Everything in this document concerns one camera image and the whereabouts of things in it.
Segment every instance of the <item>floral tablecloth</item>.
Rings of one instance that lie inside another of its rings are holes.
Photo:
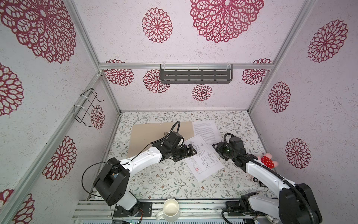
[[[221,137],[232,133],[242,138],[247,153],[265,153],[256,130],[245,111],[193,112],[124,112],[109,152],[108,159],[126,158],[131,129],[134,124],[172,121],[214,120]],[[238,198],[255,191],[273,197],[273,193],[252,181],[252,176],[236,167],[232,161],[219,159],[224,168],[203,181],[197,181],[184,160],[164,160],[135,174],[127,189],[139,199],[203,199]]]

